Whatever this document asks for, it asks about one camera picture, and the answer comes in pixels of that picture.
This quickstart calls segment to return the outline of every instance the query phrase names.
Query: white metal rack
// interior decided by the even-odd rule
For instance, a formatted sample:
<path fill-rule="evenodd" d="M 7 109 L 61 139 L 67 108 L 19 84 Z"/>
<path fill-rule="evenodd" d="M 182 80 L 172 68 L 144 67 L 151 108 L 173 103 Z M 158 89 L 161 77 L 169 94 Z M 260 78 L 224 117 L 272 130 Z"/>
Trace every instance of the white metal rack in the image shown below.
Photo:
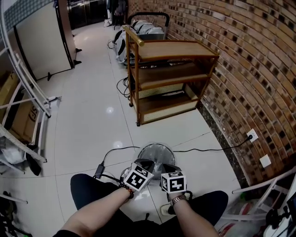
<path fill-rule="evenodd" d="M 8 54 L 8 57 L 12 63 L 14 71 L 15 71 L 16 75 L 18 76 L 20 82 L 17 85 L 17 87 L 12 95 L 12 98 L 9 101 L 9 104 L 0 106 L 0 109 L 6 108 L 6 113 L 4 115 L 2 124 L 0 124 L 0 136 L 5 136 L 13 144 L 18 146 L 25 153 L 28 153 L 29 155 L 31 155 L 34 159 L 42 161 L 42 162 L 47 162 L 47 160 L 43 156 L 41 156 L 40 154 L 41 154 L 42 138 L 43 138 L 43 132 L 44 132 L 43 127 L 45 124 L 45 120 L 46 120 L 46 118 L 50 118 L 50 116 L 51 116 L 50 115 L 50 101 L 49 101 L 48 96 L 46 96 L 44 94 L 44 92 L 41 90 L 41 88 L 34 81 L 32 76 L 30 75 L 28 69 L 23 64 L 19 55 L 17 53 L 15 53 L 11 47 L 11 44 L 10 44 L 9 38 L 8 38 L 7 29 L 6 29 L 6 24 L 5 24 L 3 5 L 4 5 L 4 1 L 0 0 L 0 30 L 1 30 L 2 40 L 4 43 L 4 49 L 2 51 L 0 51 L 0 56 L 2 56 L 4 53 Z M 14 102 L 14 99 L 15 99 L 18 91 L 22 87 L 28 93 L 29 98 L 25 99 L 25 100 Z M 34 132 L 33 132 L 33 139 L 31 142 L 31 144 L 38 145 L 37 152 L 34 152 L 31 149 L 29 149 L 26 145 L 21 143 L 16 137 L 14 137 L 8 130 L 6 130 L 4 128 L 4 124 L 7 120 L 7 116 L 8 116 L 10 109 L 11 109 L 11 106 L 16 105 L 16 104 L 20 104 L 20 103 L 24 103 L 27 101 L 32 101 L 32 103 L 34 104 L 34 106 L 38 110 L 38 117 L 37 117 L 37 120 L 35 123 L 35 128 L 34 128 Z M 39 136 L 37 136 L 37 130 L 38 130 L 37 128 L 38 128 L 39 122 L 41 122 L 41 125 L 40 125 L 40 129 L 39 129 Z M 13 166 L 12 164 L 10 164 L 6 161 L 0 160 L 0 162 L 7 165 L 8 167 L 18 171 L 18 172 L 24 173 L 23 170 L 18 169 L 17 167 Z"/>

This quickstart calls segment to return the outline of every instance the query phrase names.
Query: wooden cart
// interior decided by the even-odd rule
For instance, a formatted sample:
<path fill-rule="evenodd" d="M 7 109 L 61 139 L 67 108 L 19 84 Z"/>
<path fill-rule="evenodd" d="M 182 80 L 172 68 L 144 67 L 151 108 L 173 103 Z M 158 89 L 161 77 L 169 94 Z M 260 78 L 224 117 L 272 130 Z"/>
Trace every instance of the wooden cart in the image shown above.
<path fill-rule="evenodd" d="M 196 109 L 219 54 L 197 41 L 143 41 L 123 28 L 127 58 L 135 55 L 133 67 L 127 61 L 137 126 Z"/>

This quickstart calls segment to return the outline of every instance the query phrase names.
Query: hand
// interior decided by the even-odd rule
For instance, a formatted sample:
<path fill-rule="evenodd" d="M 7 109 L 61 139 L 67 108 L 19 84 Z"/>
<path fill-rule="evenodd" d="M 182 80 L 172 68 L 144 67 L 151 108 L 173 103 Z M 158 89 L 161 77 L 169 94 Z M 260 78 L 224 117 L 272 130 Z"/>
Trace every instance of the hand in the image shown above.
<path fill-rule="evenodd" d="M 182 193 L 169 193 L 168 197 L 170 200 L 172 200 L 175 197 L 181 196 Z"/>

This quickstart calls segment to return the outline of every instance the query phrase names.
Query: bracelet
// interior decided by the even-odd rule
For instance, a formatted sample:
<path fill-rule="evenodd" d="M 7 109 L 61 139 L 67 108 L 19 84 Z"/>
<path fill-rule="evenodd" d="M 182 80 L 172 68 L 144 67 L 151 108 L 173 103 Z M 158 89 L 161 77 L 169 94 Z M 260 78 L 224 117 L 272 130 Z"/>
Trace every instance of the bracelet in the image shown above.
<path fill-rule="evenodd" d="M 132 199 L 134 197 L 134 192 L 133 192 L 133 190 L 131 190 L 129 188 L 129 186 L 127 186 L 126 184 L 124 184 L 124 183 L 121 182 L 119 184 L 119 187 L 124 187 L 125 189 L 127 189 L 129 191 L 129 193 L 130 193 L 129 199 Z"/>

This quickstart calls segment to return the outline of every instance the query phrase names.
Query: white wall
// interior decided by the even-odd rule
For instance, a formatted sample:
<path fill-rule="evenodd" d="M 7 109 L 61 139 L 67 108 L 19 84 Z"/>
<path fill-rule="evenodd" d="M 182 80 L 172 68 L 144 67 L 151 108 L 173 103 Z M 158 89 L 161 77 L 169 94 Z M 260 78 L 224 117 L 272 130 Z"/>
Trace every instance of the white wall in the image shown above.
<path fill-rule="evenodd" d="M 17 0 L 2 0 L 4 3 L 4 11 L 10 8 Z"/>

